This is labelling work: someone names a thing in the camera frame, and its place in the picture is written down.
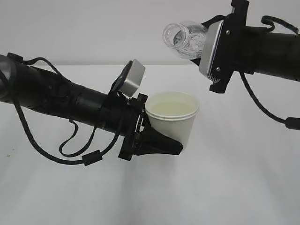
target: black cable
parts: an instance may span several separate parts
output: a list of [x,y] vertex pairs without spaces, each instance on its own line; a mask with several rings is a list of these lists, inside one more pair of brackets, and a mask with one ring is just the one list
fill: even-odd
[[123,126],[123,122],[124,122],[124,118],[125,118],[125,107],[126,107],[127,104],[126,104],[126,97],[120,91],[118,92],[118,94],[124,101],[124,106],[123,106],[123,109],[122,109],[122,115],[121,115],[121,118],[120,118],[120,121],[119,121],[119,126],[117,128],[116,134],[114,135],[114,137],[112,139],[112,142],[101,152],[102,156],[105,155],[106,153],[108,153],[110,149],[112,149],[114,144],[117,142],[117,140],[120,136],[121,130],[122,130],[122,126]]
[[253,93],[252,89],[249,86],[249,83],[246,79],[246,76],[243,72],[240,71],[240,76],[242,78],[242,81],[249,93],[249,95],[251,96],[251,98],[253,99],[253,101],[255,102],[255,104],[258,106],[258,108],[260,108],[260,110],[262,110],[267,116],[269,116],[270,118],[272,118],[273,120],[279,122],[279,123],[283,123],[285,124],[285,120],[282,118],[279,118],[277,116],[275,116],[274,114],[270,113],[257,99],[257,97],[255,96],[255,94]]
[[10,95],[10,97],[11,97],[13,103],[14,103],[15,109],[16,109],[18,115],[19,115],[20,121],[22,123],[22,126],[24,128],[24,131],[25,131],[25,133],[27,135],[27,138],[28,138],[29,142],[38,151],[38,153],[40,153],[42,156],[46,157],[47,159],[49,159],[51,161],[54,161],[54,162],[57,162],[57,163],[60,163],[60,164],[65,164],[65,165],[83,164],[83,160],[69,161],[69,160],[64,160],[64,159],[60,159],[60,158],[54,157],[54,156],[50,155],[48,152],[46,152],[45,150],[43,150],[36,143],[36,141],[34,140],[34,137],[32,136],[32,133],[30,131],[28,123],[27,123],[27,121],[25,119],[24,113],[23,113],[23,111],[21,109],[19,100],[17,99],[17,97],[15,95],[15,92],[13,91],[13,89],[10,86],[9,81],[7,80],[7,78],[2,73],[1,70],[0,70],[0,79],[2,80],[2,82],[3,82],[3,84],[4,84],[5,88],[6,88],[6,90],[8,91],[8,93],[9,93],[9,95]]
[[62,152],[62,148],[63,148],[63,147],[65,146],[65,144],[67,144],[73,137],[75,137],[75,135],[76,135],[77,132],[78,132],[78,125],[77,125],[73,120],[69,120],[69,122],[72,123],[72,124],[74,124],[75,130],[74,130],[72,136],[71,136],[69,139],[67,139],[66,141],[64,141],[64,142],[60,145],[58,151],[59,151],[60,154],[62,154],[64,157],[67,157],[67,158],[73,158],[73,157],[76,157],[76,156],[79,156],[79,155],[83,154],[83,153],[89,148],[89,146],[90,146],[90,144],[92,143],[92,140],[93,140],[93,138],[94,138],[94,134],[95,134],[95,131],[96,131],[96,129],[97,129],[97,126],[94,126],[93,132],[92,132],[92,134],[91,134],[91,136],[90,136],[88,142],[85,144],[85,146],[83,146],[82,149],[80,149],[79,151],[77,151],[77,152],[75,152],[75,153],[72,153],[72,154],[65,154],[65,153]]
[[43,57],[37,57],[35,59],[32,59],[32,60],[23,60],[22,63],[27,65],[27,66],[30,66],[30,65],[33,65],[35,64],[37,61],[44,61],[45,63],[47,63],[63,80],[65,81],[69,81],[67,78],[65,78],[59,71],[57,68],[55,68],[55,66],[49,62],[47,59],[43,58]]

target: white cup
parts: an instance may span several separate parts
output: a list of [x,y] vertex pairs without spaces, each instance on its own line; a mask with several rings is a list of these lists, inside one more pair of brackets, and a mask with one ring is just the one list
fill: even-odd
[[145,105],[152,127],[180,142],[183,149],[187,146],[198,110],[198,100],[180,91],[158,93],[150,97]]

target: white background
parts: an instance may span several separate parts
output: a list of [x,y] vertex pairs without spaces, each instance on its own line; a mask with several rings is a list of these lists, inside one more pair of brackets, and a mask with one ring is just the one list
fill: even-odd
[[[75,83],[107,93],[123,66],[61,66]],[[248,76],[263,105],[299,116],[299,84]],[[118,159],[122,138],[94,165],[59,165],[29,144],[12,105],[0,104],[2,225],[297,225],[300,215],[299,131],[257,109],[234,74],[225,95],[208,91],[194,65],[146,66],[139,92],[180,90],[197,96],[189,146],[178,157]],[[73,132],[67,120],[24,110],[37,142],[58,156]],[[81,148],[92,127],[80,124],[67,147]],[[91,150],[113,134],[97,130]]]
[[[0,0],[0,53],[60,65],[186,64],[162,41],[169,23],[231,12],[231,0]],[[299,0],[251,0],[248,25],[272,15],[300,26]],[[278,32],[288,32],[278,26]]]

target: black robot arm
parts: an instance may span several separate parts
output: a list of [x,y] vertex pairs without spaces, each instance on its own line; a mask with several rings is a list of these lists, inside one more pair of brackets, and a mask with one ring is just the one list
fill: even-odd
[[[38,60],[48,63],[56,73],[29,66]],[[131,97],[134,94],[136,89],[129,84],[134,81],[139,85],[143,72],[144,67],[138,61],[130,61],[112,84],[110,92],[104,94],[71,82],[44,58],[24,61],[21,56],[9,53],[7,56],[0,55],[0,101],[15,105],[32,146],[43,156],[57,163],[67,165],[95,163],[112,148],[120,135],[124,136],[119,154],[122,159],[129,161],[133,155],[153,153],[178,155],[183,149],[182,144],[151,127],[144,112],[147,96],[139,94],[138,98],[130,99],[124,96],[125,94]],[[62,152],[62,147],[70,139],[60,146],[60,153],[68,158],[78,156],[87,150],[97,128],[115,133],[115,136],[105,150],[86,154],[82,156],[82,160],[56,158],[35,142],[21,106],[39,113],[69,119],[75,125],[74,134],[70,139],[78,130],[75,121],[94,127],[87,144],[76,153],[67,155]]]
[[[191,60],[199,71],[213,84],[210,91],[224,94],[234,71],[242,81],[255,104],[270,118],[289,129],[300,130],[300,119],[282,119],[270,113],[258,101],[251,90],[245,73],[258,72],[300,81],[300,35],[299,29],[284,20],[263,16],[261,22],[270,26],[246,26],[249,1],[232,0],[229,15],[217,15],[202,23],[207,28],[201,58]],[[273,33],[278,23],[294,34]]]

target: clear plastic bottle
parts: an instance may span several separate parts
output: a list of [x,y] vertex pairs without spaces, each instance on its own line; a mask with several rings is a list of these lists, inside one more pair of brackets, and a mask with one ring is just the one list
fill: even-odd
[[171,23],[163,31],[164,43],[181,58],[198,59],[202,55],[207,29],[196,22]]

